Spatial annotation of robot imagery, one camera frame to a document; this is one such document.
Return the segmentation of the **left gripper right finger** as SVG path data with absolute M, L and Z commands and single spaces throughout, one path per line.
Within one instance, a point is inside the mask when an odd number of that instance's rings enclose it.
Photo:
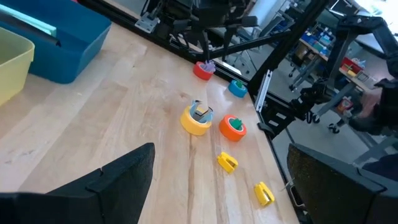
M 398 181 L 300 144 L 287 167 L 313 224 L 398 224 Z

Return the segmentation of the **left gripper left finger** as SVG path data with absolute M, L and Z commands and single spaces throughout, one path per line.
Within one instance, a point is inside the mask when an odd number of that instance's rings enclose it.
M 0 192 L 0 224 L 137 224 L 154 159 L 148 142 L 46 194 Z

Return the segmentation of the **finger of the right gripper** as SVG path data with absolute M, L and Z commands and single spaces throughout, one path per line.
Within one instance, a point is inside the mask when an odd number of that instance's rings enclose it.
M 208 34 L 205 30 L 201 32 L 201 47 L 203 50 L 204 62 L 208 62 L 210 60 L 210 50 L 209 50 L 209 40 Z
M 226 27 L 226 32 L 224 33 L 222 61 L 226 61 L 226 56 L 229 45 L 231 43 L 231 39 L 233 38 L 233 35 L 235 35 L 237 29 L 238 29 L 237 27 L 230 27 L 230 26 Z

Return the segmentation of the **purple staple remover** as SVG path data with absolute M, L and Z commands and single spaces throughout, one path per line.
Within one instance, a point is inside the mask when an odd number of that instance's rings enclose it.
M 206 60 L 201 67 L 208 73 L 214 73 L 216 70 L 215 63 L 212 60 Z

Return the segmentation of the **blue tape roll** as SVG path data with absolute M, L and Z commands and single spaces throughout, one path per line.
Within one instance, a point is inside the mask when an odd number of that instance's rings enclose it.
M 234 95 L 237 96 L 238 98 L 244 98 L 246 93 L 248 92 L 248 89 L 244 86 L 242 88 L 238 88 L 236 86 L 236 81 L 238 80 L 232 80 L 231 83 L 228 85 L 228 90 Z

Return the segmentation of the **black binder clip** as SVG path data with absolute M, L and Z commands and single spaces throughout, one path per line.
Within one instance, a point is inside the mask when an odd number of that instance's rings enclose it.
M 200 111 L 199 106 L 201 105 L 200 100 L 193 100 L 188 110 L 189 115 L 199 123 L 209 123 L 213 120 L 214 111 L 211 107 L 208 107 L 204 112 Z

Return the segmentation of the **yellow mini stapler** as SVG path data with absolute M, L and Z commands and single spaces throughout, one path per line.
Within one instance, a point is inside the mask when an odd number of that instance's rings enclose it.
M 217 157 L 218 164 L 227 172 L 232 173 L 238 167 L 237 160 L 225 152 Z
M 259 182 L 254 186 L 254 193 L 260 205 L 263 207 L 275 201 L 273 193 L 264 182 Z

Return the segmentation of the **yellow tape roll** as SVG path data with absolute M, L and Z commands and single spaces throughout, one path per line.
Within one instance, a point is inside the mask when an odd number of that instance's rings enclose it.
M 183 126 L 184 130 L 188 133 L 195 135 L 195 136 L 202 136 L 204 135 L 212 125 L 212 121 L 209 123 L 199 123 L 195 121 L 190 115 L 189 110 L 190 106 L 186 107 L 183 114 L 180 117 L 180 123 Z

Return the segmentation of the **orange tape roll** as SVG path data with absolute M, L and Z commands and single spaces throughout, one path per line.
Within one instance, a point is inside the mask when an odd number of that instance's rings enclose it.
M 220 133 L 224 137 L 229 139 L 230 141 L 238 142 L 243 137 L 245 137 L 245 135 L 247 133 L 247 128 L 246 128 L 245 124 L 242 122 L 243 123 L 242 131 L 237 131 L 237 130 L 233 129 L 229 123 L 231 118 L 238 118 L 238 117 L 231 115 L 231 114 L 225 115 L 224 118 L 219 123 L 219 130 L 220 130 Z

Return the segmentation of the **red tape roll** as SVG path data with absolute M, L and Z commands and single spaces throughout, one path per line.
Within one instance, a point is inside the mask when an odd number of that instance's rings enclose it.
M 208 73 L 202 69 L 203 62 L 197 62 L 193 67 L 193 73 L 202 80 L 208 81 L 214 73 Z

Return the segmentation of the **mint white stapler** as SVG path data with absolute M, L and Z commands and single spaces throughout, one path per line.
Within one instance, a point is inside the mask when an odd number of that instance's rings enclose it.
M 29 25 L 32 25 L 35 28 L 38 28 L 41 31 L 45 32 L 46 34 L 49 34 L 53 37 L 57 36 L 57 28 L 50 24 L 47 24 L 43 21 L 40 21 L 34 17 L 28 16 L 27 14 L 21 13 L 15 9 L 4 6 L 2 4 L 0 4 L 0 11 L 19 19 L 20 21 L 26 22 Z

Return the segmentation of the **storage shelf with bins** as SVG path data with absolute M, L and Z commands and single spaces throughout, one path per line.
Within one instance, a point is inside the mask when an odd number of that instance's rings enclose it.
M 332 36 L 331 32 L 323 31 L 317 35 L 306 32 L 299 41 L 308 49 L 306 53 L 314 55 L 315 58 L 312 60 L 312 65 L 315 68 L 324 69 L 326 65 L 323 65 L 322 61 L 327 62 L 331 57 L 331 48 L 335 40 L 336 38 Z M 341 61 L 340 68 L 344 72 L 348 72 L 351 77 L 355 77 L 358 73 L 362 72 L 366 66 L 365 60 L 355 57 L 360 48 L 359 44 L 355 41 L 350 43 Z

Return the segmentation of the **person's hand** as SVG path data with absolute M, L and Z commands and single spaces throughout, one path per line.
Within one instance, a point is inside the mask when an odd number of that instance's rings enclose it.
M 377 88 L 363 93 L 361 104 L 362 111 L 359 114 L 360 118 L 368 117 L 374 109 L 374 106 L 380 102 L 382 89 Z

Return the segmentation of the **person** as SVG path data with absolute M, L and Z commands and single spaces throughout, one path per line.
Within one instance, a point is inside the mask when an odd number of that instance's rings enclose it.
M 367 115 L 358 115 L 349 120 L 349 125 L 356 131 L 374 136 L 383 131 L 398 132 L 398 80 L 383 79 L 376 84 L 381 87 L 377 102 Z M 363 169 L 398 182 L 398 153 L 380 158 L 376 162 L 368 162 Z

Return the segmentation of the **blue plastic bin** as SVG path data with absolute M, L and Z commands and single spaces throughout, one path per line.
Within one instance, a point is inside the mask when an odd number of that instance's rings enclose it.
M 35 45 L 29 72 L 55 83 L 73 82 L 102 48 L 111 21 L 72 0 L 0 0 L 7 6 L 57 29 L 57 45 L 26 30 L 0 22 Z

